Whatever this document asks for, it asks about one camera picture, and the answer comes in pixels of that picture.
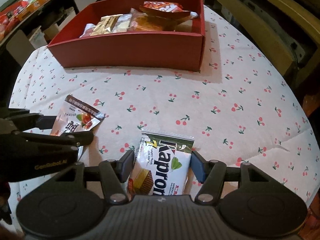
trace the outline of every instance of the cardboard box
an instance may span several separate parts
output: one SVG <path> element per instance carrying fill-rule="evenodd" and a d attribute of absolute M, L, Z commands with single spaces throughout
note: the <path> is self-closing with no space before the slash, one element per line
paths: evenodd
<path fill-rule="evenodd" d="M 35 0 L 33 3 L 27 6 L 30 13 L 37 10 L 41 5 L 44 5 L 48 0 Z"/>
<path fill-rule="evenodd" d="M 87 23 L 106 15 L 127 14 L 144 1 L 170 1 L 194 11 L 191 33 L 126 32 L 79 38 Z M 78 13 L 48 49 L 63 67 L 146 66 L 198 71 L 205 39 L 203 0 L 103 0 Z"/>
<path fill-rule="evenodd" d="M 57 24 L 51 25 L 49 28 L 43 31 L 44 37 L 47 41 L 51 41 L 58 33 L 59 27 Z"/>
<path fill-rule="evenodd" d="M 22 21 L 24 20 L 28 15 L 30 14 L 30 11 L 27 8 L 24 8 L 18 15 L 17 18 Z"/>

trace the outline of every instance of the orange snack package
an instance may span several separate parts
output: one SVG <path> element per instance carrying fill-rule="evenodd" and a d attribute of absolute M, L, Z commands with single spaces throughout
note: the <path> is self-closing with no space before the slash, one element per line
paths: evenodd
<path fill-rule="evenodd" d="M 177 23 L 171 19 L 149 16 L 131 9 L 132 19 L 128 31 L 174 31 Z"/>

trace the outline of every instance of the white snack package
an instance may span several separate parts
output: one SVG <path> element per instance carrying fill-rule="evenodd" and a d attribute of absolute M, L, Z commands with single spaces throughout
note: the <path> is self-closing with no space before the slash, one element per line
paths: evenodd
<path fill-rule="evenodd" d="M 130 194 L 182 195 L 187 181 L 194 140 L 142 132 Z"/>
<path fill-rule="evenodd" d="M 68 95 L 54 121 L 50 135 L 60 136 L 62 133 L 88 131 L 104 119 L 104 114 L 85 102 Z M 78 160 L 83 146 L 78 148 Z"/>

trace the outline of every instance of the kaprons wafer package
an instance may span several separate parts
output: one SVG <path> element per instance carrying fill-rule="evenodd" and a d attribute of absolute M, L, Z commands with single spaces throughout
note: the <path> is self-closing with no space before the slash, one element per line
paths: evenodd
<path fill-rule="evenodd" d="M 193 142 L 192 139 L 142 132 L 128 181 L 129 193 L 183 194 Z"/>

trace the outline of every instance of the gold snack package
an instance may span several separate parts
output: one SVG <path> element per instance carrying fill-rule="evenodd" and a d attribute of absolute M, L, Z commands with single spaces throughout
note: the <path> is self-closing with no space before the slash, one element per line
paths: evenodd
<path fill-rule="evenodd" d="M 113 27 L 115 26 L 118 18 L 121 15 L 122 14 L 115 14 L 101 17 L 100 22 L 98 22 L 97 26 L 93 29 L 90 36 L 111 33 Z"/>

